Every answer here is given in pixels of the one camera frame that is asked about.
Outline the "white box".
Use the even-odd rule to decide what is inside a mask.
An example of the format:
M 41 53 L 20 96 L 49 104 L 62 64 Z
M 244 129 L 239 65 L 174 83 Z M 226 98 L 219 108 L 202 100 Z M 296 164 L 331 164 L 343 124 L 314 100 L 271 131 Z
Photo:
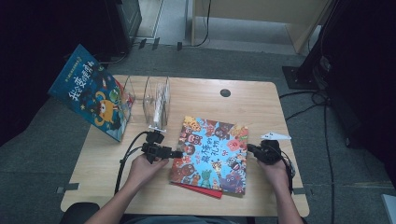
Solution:
M 382 201 L 385 206 L 390 224 L 396 224 L 396 196 L 382 194 Z

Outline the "dark blue monster picture book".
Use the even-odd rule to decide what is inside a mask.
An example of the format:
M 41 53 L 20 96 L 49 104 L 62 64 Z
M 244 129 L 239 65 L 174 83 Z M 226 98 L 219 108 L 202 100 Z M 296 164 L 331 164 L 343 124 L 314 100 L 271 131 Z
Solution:
M 90 124 L 120 142 L 132 114 L 134 94 L 118 82 L 82 45 L 78 45 L 49 88 Z

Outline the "person's right hand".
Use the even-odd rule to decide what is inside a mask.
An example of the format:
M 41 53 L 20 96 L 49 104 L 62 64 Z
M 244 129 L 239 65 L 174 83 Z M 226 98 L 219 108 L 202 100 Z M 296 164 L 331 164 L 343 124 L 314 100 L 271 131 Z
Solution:
M 289 186 L 289 179 L 286 171 L 286 165 L 282 161 L 274 164 L 265 164 L 258 161 L 258 164 L 263 169 L 267 180 L 274 189 L 287 189 Z

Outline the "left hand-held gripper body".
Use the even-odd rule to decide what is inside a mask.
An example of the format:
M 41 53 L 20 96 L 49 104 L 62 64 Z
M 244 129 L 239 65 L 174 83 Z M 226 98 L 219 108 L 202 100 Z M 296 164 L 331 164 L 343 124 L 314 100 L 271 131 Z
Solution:
M 149 163 L 153 163 L 158 158 L 162 160 L 171 157 L 171 148 L 161 146 L 163 139 L 164 136 L 160 131 L 147 132 L 146 142 L 142 146 L 142 151 Z

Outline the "clear acrylic book rack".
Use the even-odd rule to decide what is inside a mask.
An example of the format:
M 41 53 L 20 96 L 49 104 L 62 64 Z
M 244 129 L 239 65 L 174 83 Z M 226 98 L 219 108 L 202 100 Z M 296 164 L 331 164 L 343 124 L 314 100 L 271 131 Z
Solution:
M 117 76 L 117 80 L 126 92 L 129 92 L 134 97 L 133 118 L 135 121 L 141 119 L 145 122 L 151 130 L 157 130 L 162 133 L 166 132 L 166 125 L 162 129 L 158 129 L 153 125 L 155 91 L 158 83 L 167 82 L 169 85 L 169 97 L 171 100 L 170 92 L 170 79 L 169 77 L 153 77 L 153 76 Z

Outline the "light blue animal crowd book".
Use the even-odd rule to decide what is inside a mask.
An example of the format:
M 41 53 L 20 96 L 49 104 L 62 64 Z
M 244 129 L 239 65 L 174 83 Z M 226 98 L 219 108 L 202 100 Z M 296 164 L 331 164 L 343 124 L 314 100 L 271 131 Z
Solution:
M 186 187 L 244 195 L 247 185 L 248 128 L 186 116 L 170 181 Z

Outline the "red hardcover book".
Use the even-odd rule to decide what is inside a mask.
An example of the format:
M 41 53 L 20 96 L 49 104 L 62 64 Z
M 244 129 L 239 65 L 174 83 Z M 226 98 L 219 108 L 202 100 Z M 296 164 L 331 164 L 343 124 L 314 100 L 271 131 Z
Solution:
M 189 189 L 189 190 L 204 194 L 206 196 L 213 197 L 215 199 L 220 199 L 223 195 L 223 193 L 220 190 L 200 188 L 197 186 L 181 184 L 181 183 L 176 183 L 176 186 L 182 187 L 184 189 Z

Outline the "black curtain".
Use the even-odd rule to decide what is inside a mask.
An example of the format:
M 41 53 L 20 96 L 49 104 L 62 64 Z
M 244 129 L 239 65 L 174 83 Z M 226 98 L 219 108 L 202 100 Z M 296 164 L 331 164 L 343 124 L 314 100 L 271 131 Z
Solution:
M 338 0 L 323 37 L 346 144 L 381 160 L 396 187 L 396 0 Z
M 0 146 L 49 98 L 66 56 L 97 23 L 98 0 L 0 0 Z

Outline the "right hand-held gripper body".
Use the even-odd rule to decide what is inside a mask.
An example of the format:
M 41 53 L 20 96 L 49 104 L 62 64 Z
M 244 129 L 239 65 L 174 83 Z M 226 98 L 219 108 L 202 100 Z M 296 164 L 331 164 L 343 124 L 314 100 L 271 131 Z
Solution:
M 290 140 L 289 135 L 269 132 L 261 136 L 258 159 L 265 164 L 284 161 L 288 155 L 280 149 L 279 140 Z

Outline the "black cabinet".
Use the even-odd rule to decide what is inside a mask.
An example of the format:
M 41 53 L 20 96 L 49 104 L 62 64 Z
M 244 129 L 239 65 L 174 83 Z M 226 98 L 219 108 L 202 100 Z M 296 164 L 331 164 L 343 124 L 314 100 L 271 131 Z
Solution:
M 117 53 L 128 53 L 142 21 L 138 0 L 105 0 Z

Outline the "person's left hand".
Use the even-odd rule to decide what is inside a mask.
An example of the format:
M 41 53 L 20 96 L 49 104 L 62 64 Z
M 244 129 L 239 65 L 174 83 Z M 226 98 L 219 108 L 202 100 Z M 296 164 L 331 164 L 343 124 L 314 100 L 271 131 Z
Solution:
M 142 154 L 137 156 L 132 161 L 130 172 L 126 180 L 126 185 L 134 189 L 142 188 L 168 162 L 168 159 L 163 159 L 150 163 L 146 155 Z

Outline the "black chair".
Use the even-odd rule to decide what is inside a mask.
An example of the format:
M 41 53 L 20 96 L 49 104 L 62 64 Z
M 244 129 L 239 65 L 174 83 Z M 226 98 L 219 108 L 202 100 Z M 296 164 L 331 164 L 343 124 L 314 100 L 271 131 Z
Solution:
M 64 212 L 60 224 L 84 224 L 99 209 L 96 203 L 74 203 Z

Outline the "light wooden cabinet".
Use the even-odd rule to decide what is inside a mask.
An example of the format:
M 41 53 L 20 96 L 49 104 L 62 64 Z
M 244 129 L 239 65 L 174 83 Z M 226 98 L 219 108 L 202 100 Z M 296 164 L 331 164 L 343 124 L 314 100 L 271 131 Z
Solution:
M 316 27 L 324 20 L 333 0 L 192 0 L 191 43 L 195 18 L 209 16 L 244 21 L 286 24 L 296 53 L 301 53 Z

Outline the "black metal stand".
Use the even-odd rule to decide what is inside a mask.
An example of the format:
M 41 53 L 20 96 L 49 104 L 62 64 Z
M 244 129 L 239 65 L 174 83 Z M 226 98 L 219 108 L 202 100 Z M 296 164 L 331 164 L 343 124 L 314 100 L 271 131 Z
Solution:
M 300 66 L 283 66 L 288 87 L 291 90 L 325 90 L 328 84 L 319 68 L 321 58 L 321 44 L 318 41 Z

